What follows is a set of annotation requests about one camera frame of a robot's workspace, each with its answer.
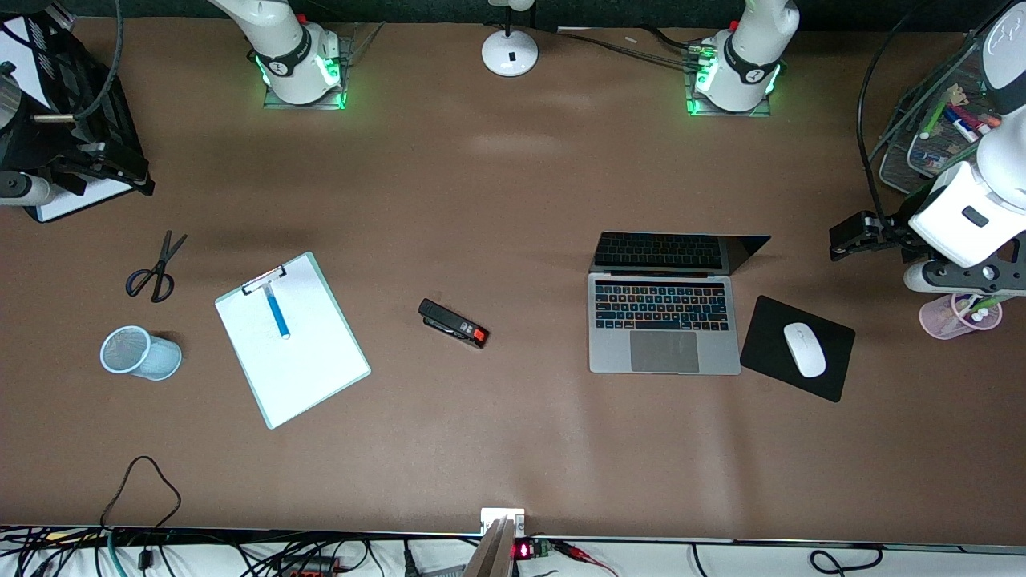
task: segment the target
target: laptop trackpad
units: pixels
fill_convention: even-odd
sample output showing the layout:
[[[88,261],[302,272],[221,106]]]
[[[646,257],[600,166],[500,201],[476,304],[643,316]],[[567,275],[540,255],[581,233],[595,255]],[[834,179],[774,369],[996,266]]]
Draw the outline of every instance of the laptop trackpad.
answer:
[[[689,331],[631,331],[631,371],[698,373],[698,338]]]

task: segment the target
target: pen holder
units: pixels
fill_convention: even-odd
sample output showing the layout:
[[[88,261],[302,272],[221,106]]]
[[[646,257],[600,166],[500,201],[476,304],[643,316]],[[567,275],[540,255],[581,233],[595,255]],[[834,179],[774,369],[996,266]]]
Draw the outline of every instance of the pen holder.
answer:
[[[966,333],[990,331],[1001,322],[1000,304],[991,307],[992,312],[976,322],[971,317],[958,316],[959,309],[956,307],[964,308],[966,305],[957,304],[956,299],[956,295],[945,295],[922,305],[919,309],[919,324],[922,324],[926,334],[935,339],[947,341]]]
[[[163,381],[182,364],[182,349],[142,326],[122,326],[108,335],[100,347],[100,363],[115,375]]]

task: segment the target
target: laptop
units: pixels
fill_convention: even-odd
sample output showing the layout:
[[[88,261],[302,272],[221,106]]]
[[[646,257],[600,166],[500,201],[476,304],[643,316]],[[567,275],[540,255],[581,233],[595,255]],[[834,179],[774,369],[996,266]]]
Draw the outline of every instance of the laptop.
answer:
[[[768,240],[603,232],[588,274],[592,373],[740,375],[729,277]]]

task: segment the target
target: table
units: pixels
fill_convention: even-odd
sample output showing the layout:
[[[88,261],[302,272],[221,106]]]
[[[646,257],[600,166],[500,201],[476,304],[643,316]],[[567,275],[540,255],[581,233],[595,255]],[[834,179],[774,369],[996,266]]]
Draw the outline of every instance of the table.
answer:
[[[827,230],[870,207],[854,110],[881,35],[799,34],[774,116],[746,119],[688,117],[679,74],[543,33],[537,68],[499,78],[489,33],[386,26],[348,110],[265,112],[231,22],[130,21],[121,75],[155,196],[0,214],[0,522],[95,523],[149,454],[182,491],[176,526],[474,531],[479,507],[518,506],[549,534],[1026,543],[1023,307],[935,341],[897,252],[827,255]],[[110,54],[109,21],[77,34]],[[900,37],[867,133],[958,44]],[[129,299],[166,229],[189,234],[174,295]],[[842,400],[750,371],[590,374],[605,229],[772,234],[735,278],[742,334],[759,295],[855,328]],[[213,301],[308,249],[373,373],[268,430]],[[488,346],[423,326],[425,297]],[[104,372],[101,342],[130,323],[182,345],[173,378]],[[144,467],[111,522],[172,502]]]

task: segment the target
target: black mouse pad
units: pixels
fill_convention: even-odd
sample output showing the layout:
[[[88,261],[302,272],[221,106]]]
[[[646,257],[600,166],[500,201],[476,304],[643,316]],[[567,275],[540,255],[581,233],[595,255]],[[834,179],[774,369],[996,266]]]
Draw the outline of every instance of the black mouse pad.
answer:
[[[804,322],[820,341],[827,370],[819,377],[802,377],[791,357],[787,341],[784,340],[784,328],[792,322]],[[844,388],[844,377],[847,376],[847,362],[854,345],[854,330],[760,296],[755,302],[752,323],[745,338],[745,349],[741,351],[741,364],[837,402]]]

